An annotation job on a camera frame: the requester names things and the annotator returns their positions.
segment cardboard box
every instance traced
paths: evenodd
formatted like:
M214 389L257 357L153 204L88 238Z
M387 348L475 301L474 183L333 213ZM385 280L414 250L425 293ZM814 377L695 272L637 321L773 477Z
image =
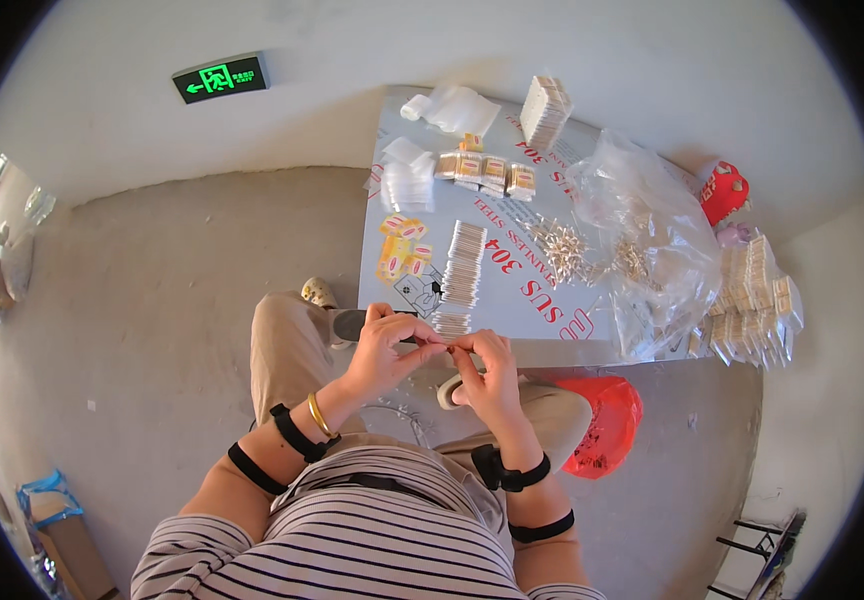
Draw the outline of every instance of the cardboard box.
M56 510L32 509L36 520L42 513ZM76 514L38 530L42 546L55 561L55 568L77 600L113 600L122 598L102 561L102 555L85 528L85 520Z

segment bundle of swabs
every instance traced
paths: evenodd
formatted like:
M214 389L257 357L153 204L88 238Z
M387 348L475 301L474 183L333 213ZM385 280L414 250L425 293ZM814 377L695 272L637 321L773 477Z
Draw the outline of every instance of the bundle of swabs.
M435 313L432 315L432 328L446 340L462 337L470 331L470 315L464 313Z
M591 287L598 282L605 270L600 265L585 260L588 245L579 234L558 220L536 216L540 221L535 224L520 219L516 221L532 234L532 239L538 244L538 248L548 257L557 284L574 283L577 279Z
M448 264L441 284L441 301L448 305L472 308L478 301L482 254L487 231L467 222L456 221Z

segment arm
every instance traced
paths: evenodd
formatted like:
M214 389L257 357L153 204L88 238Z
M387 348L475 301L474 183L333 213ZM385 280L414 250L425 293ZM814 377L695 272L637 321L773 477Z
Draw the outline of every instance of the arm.
M410 336L419 348L399 356L394 345ZM366 324L355 356L342 377L316 393L318 407L329 429L335 431L362 404L393 389L406 375L436 354L445 352L443 340L425 322L408 314L394 314L387 304L368 307ZM311 442L327 442L309 411L308 401L292 409L295 426ZM272 479L291 484L307 464L269 421L239 440L239 447ZM180 515L211 515L228 519L260 541L274 496L251 482L227 456L216 462L198 493Z
M491 330L462 336L450 349L462 374L462 387L452 400L469 404L495 435L502 465L510 470L530 471L542 461L542 448L532 424L525 418L518 398L518 374L507 338ZM469 353L478 354L486 366L479 375ZM509 523L518 527L541 527L560 520L571 503L554 474L522 491L506 493ZM581 547L575 527L559 535L531 543L513 542L512 567L522 591L549 583L588 585L582 568Z

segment metal stand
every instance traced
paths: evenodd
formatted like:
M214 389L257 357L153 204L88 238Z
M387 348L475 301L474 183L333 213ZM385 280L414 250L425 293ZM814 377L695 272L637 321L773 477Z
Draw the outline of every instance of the metal stand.
M805 523L805 512L796 512L785 529L775 529L774 527L765 527L743 521L733 521L733 523L739 527L762 532L762 539L755 546L746 546L743 543L740 544L725 537L716 537L715 541L732 548L738 548L744 552L757 554L765 560L765 566L762 567L761 572L759 572L758 577L755 579L755 583L745 597L725 592L723 589L718 589L713 585L707 585L706 588L710 592L725 596L731 600L750 600L759 597L768 587L769 583L773 581L774 576L785 570L792 561L792 550L795 548L796 536ZM778 536L777 540L772 539L773 535Z

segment black armband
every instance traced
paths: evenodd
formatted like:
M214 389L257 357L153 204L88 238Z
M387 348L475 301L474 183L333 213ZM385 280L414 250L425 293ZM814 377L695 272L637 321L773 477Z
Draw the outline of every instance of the black armband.
M552 470L548 455L542 452L542 462L535 468L524 473L520 470L509 471L502 464L502 455L499 450L490 443L480 445L472 450L472 462L475 464L475 469L482 475L482 481L487 488L497 490L501 486L507 492L521 492L528 486L534 486L545 479L545 476Z
M548 538L554 538L558 534L563 534L571 529L574 524L575 512L571 510L565 517L563 516L556 522L542 525L541 527L515 527L509 523L509 533L511 534L511 538L516 542L531 544L532 542L547 540Z
M262 468L255 463L255 461L248 458L246 451L239 448L238 442L235 442L232 447L228 449L228 458L232 459L233 464L237 466L253 484L262 488L272 496L281 496L289 490L288 486L283 486L272 479L268 473L264 472Z
M331 438L327 441L314 443L305 437L305 434L295 426L292 421L292 411L285 407L285 404L276 404L271 408L271 416L275 419L275 426L278 427L278 433L282 434L282 438L289 443L289 446L295 449L296 452L305 457L306 463L314 463L320 461L325 452L342 439L342 435Z

